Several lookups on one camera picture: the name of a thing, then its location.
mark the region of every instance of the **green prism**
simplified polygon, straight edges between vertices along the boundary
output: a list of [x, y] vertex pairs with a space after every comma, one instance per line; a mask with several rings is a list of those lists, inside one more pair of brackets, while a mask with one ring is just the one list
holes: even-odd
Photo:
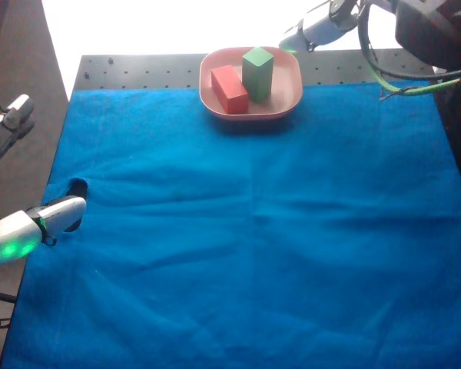
[[262, 102], [271, 93], [274, 56], [262, 48], [254, 48], [243, 56], [243, 85], [249, 99]]

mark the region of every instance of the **blue fabric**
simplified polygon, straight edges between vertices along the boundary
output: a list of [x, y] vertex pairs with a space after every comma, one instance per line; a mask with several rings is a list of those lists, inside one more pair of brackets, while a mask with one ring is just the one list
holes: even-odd
[[195, 90], [77, 91], [3, 368], [459, 368], [461, 178], [431, 96], [305, 88], [268, 135]]

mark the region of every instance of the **perforated metal plate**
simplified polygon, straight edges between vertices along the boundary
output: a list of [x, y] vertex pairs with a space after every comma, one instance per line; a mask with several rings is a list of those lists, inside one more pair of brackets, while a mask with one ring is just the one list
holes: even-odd
[[[402, 49], [376, 52], [380, 64], [393, 71], [433, 73]], [[74, 90], [197, 88], [205, 55], [86, 55], [81, 59]], [[339, 85], [373, 81], [360, 50], [296, 54], [304, 85]]]

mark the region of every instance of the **brown floor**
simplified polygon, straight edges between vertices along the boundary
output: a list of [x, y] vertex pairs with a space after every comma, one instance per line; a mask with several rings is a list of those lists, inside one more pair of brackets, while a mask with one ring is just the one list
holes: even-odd
[[[20, 94], [35, 101], [36, 126], [0, 161], [0, 218], [40, 203], [68, 106], [41, 0], [10, 0], [0, 32], [0, 101]], [[17, 293], [24, 264], [0, 267], [1, 292]], [[12, 308], [0, 302], [0, 317]]]

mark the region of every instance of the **green wire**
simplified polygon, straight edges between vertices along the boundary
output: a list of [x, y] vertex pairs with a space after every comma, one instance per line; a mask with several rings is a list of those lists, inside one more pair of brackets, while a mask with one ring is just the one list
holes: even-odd
[[[395, 87], [391, 85], [388, 81], [382, 78], [377, 71], [372, 68], [370, 64], [367, 64], [369, 67], [370, 72], [372, 73], [373, 77], [376, 79], [377, 83], [383, 86], [384, 89], [390, 92], [398, 92], [401, 88]], [[458, 79], [453, 79], [452, 81], [438, 83], [436, 85], [426, 86], [426, 87], [419, 87], [419, 88], [411, 88], [410, 90], [406, 90], [405, 92], [401, 93], [402, 96], [418, 96], [418, 95], [426, 95], [432, 94], [433, 92], [443, 91], [448, 88], [453, 87], [456, 83], [459, 82]]]

